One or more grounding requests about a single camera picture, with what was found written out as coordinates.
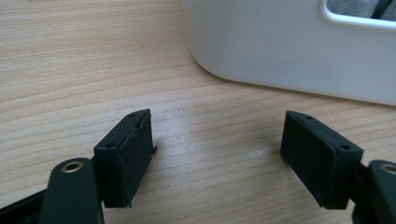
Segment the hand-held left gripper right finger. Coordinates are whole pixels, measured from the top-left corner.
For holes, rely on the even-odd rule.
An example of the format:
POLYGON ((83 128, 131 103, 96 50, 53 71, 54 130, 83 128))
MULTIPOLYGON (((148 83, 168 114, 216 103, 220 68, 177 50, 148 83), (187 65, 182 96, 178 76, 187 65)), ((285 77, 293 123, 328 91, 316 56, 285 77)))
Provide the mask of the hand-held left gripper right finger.
POLYGON ((360 147, 311 116, 287 111, 280 154, 319 206, 347 207, 349 178, 363 155, 360 147))

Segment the grey pants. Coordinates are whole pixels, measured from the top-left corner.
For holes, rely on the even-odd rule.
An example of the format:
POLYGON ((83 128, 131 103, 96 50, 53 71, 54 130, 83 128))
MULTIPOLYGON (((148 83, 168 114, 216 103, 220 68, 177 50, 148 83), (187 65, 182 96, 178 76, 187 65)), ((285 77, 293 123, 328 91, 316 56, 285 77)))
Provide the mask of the grey pants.
POLYGON ((328 0, 331 13, 383 21, 396 21, 396 0, 328 0))

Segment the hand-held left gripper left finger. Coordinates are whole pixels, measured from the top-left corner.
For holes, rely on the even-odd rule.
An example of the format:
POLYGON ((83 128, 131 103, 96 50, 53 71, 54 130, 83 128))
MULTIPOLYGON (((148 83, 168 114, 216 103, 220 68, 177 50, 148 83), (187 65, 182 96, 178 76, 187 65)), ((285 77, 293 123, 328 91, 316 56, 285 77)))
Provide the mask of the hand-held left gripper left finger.
POLYGON ((106 208, 131 207, 156 152, 149 109, 126 115, 93 149, 106 208))

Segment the white plastic basket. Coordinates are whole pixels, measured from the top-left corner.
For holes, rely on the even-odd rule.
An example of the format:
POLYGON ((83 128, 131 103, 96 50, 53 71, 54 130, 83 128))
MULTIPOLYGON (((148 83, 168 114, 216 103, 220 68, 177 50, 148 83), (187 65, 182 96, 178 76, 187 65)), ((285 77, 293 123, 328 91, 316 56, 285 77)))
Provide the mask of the white plastic basket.
POLYGON ((183 0, 193 58, 225 79, 396 105, 396 21, 327 0, 183 0))

